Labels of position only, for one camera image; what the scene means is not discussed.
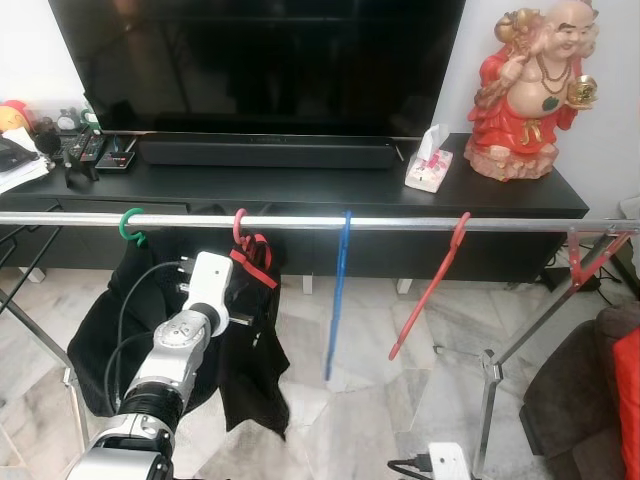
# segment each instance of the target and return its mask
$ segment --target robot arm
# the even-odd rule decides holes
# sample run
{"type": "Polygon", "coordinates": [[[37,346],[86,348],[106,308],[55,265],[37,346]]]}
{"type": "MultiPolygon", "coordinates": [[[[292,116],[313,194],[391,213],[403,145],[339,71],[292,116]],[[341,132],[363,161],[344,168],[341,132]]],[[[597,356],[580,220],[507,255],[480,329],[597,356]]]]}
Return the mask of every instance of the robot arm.
{"type": "Polygon", "coordinates": [[[175,432],[212,336],[229,325],[224,305],[233,264],[201,252],[183,310],[156,328],[153,349],[117,414],[92,441],[68,480],[170,480],[175,432]]]}

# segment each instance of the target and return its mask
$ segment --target power adapter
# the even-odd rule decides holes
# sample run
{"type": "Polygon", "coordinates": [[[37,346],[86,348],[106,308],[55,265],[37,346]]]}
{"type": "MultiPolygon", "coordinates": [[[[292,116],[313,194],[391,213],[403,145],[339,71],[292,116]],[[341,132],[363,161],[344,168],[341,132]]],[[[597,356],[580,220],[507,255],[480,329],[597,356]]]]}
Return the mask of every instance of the power adapter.
{"type": "MultiPolygon", "coordinates": [[[[569,267],[553,267],[553,268],[545,268],[540,275],[540,280],[542,283],[549,289],[555,290],[555,288],[560,285],[566,278],[571,275],[571,270],[569,267]]],[[[600,280],[592,276],[589,280],[584,282],[579,292],[595,292],[600,288],[600,280]]]]}

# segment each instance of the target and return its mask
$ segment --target brown sofa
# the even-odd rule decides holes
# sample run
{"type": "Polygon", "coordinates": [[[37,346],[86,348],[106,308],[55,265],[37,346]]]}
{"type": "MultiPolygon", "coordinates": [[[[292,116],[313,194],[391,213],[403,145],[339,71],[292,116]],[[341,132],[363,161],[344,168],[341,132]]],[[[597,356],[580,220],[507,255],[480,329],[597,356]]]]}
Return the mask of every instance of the brown sofa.
{"type": "Polygon", "coordinates": [[[640,302],[604,309],[542,366],[520,419],[558,480],[624,480],[613,344],[640,326],[640,302]]]}

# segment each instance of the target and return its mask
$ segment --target soundbar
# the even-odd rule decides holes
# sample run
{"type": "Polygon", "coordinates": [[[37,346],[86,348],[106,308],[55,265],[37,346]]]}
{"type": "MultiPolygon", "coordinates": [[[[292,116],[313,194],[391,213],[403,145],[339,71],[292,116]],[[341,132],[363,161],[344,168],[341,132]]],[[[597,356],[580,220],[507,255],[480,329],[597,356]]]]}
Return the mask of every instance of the soundbar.
{"type": "Polygon", "coordinates": [[[154,165],[388,169],[397,153],[384,137],[148,133],[138,154],[154,165]]]}

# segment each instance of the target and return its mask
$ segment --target tissue box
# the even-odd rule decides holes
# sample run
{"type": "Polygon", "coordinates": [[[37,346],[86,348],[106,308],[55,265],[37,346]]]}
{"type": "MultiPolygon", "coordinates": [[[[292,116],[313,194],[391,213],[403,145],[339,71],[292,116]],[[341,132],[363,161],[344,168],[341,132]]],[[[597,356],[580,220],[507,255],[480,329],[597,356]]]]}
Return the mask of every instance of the tissue box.
{"type": "Polygon", "coordinates": [[[429,159],[420,158],[418,152],[407,170],[404,184],[425,192],[436,193],[449,171],[453,153],[436,150],[429,159]]]}

